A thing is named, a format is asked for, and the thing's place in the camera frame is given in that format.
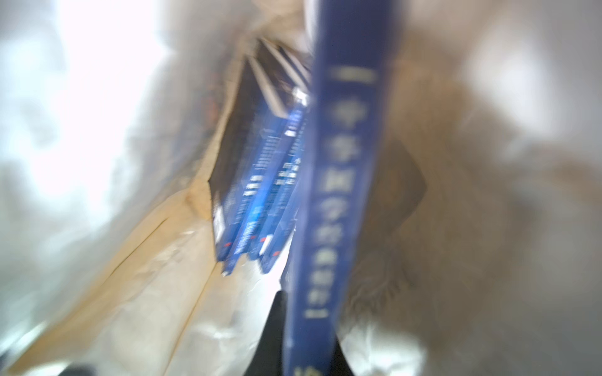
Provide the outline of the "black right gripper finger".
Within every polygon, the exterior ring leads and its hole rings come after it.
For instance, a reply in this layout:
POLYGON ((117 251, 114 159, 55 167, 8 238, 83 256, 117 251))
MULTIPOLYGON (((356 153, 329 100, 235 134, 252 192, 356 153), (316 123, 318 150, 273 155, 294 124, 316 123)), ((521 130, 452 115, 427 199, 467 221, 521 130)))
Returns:
POLYGON ((286 298, 284 291, 274 296, 256 352, 244 376, 282 376, 286 298))

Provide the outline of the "cream canvas tote bag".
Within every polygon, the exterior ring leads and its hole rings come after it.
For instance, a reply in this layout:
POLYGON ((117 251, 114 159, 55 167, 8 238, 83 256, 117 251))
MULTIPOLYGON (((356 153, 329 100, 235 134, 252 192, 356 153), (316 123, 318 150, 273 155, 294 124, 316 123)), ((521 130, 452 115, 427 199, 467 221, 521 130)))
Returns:
MULTIPOLYGON (((213 256, 258 37, 315 1, 1 4, 1 373, 241 375, 280 273, 213 256)), ((601 373, 601 4, 399 1, 338 335, 358 375, 601 373)))

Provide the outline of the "blue spine book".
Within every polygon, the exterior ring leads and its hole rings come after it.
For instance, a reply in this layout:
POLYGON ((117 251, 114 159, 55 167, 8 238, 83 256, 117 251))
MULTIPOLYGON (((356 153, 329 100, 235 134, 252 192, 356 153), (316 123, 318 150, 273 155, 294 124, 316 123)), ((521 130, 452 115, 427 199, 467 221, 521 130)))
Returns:
POLYGON ((322 1, 282 348, 285 375, 326 375, 383 129, 396 1, 322 1))

